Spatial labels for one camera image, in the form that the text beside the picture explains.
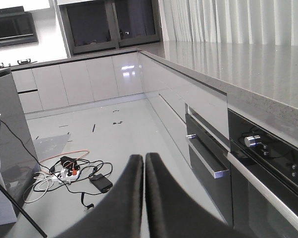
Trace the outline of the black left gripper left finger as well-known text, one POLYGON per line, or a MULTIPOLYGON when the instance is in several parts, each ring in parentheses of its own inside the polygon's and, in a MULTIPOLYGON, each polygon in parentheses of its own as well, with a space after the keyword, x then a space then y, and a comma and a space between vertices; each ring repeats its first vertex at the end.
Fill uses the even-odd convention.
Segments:
POLYGON ((120 178, 96 208, 57 237, 139 238, 143 183, 143 157, 131 155, 120 178))

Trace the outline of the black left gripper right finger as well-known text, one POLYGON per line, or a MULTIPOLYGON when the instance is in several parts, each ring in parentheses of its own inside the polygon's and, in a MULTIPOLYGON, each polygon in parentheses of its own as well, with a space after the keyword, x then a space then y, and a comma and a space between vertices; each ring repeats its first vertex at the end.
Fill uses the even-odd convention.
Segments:
POLYGON ((176 182, 158 153, 147 153, 146 207, 152 238, 244 238, 195 202, 176 182))

